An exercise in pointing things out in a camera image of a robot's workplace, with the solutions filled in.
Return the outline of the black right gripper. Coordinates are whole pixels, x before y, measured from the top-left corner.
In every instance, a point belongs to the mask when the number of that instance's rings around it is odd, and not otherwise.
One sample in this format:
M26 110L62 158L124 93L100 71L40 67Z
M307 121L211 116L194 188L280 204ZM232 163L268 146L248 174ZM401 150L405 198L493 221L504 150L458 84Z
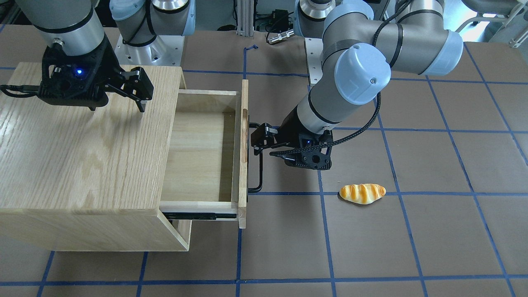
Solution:
M153 84L144 68L121 68L109 41L81 56L68 56L61 45L45 49L40 99L107 99L106 92L132 99L141 113L153 99Z

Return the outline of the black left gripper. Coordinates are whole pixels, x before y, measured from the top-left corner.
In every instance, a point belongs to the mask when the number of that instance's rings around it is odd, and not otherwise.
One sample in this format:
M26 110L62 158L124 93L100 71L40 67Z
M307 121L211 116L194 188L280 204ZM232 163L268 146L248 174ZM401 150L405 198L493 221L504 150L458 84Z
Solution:
M323 145L330 143L330 134L324 136L313 133L301 123L297 107L292 109L278 129L268 123L249 123L249 128L256 129L250 136L255 156L265 149L277 147L292 147L294 150L305 150L306 152L318 151L324 148Z

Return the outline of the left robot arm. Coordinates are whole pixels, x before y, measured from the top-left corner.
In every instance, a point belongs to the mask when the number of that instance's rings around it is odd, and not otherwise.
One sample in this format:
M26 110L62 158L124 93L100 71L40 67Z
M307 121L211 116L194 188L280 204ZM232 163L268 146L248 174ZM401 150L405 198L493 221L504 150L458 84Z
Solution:
M363 0L298 0L294 32L322 39L322 77L289 113L277 130L261 124L251 135L256 153L291 158L349 141L376 120L381 90L392 70L442 76L460 61L464 42L458 32L444 29L441 0L398 0L386 21L375 19ZM331 130L358 107L376 100L372 117L357 132L326 140Z

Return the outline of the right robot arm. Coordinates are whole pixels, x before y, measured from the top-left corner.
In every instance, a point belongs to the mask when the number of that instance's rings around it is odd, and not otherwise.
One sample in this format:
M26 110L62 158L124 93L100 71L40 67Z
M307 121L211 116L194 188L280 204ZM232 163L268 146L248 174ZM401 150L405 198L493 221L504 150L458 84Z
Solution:
M194 0L108 0L109 15L120 31L122 55L115 53L95 0L17 0L47 47L37 86L2 86L16 98L38 97L53 106L108 104L108 93L131 99L140 112L153 99L144 65L169 66L167 36L196 30Z

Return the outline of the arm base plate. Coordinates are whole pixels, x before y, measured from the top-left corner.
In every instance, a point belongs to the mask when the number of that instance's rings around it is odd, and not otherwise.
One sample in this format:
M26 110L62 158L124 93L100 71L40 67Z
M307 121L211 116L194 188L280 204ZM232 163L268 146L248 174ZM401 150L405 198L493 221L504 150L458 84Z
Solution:
M315 86L323 76L321 54L324 50L322 39L305 38L306 62L309 71L309 84Z
M133 47L119 36L115 54L122 65L180 66L185 36L159 35L150 45Z

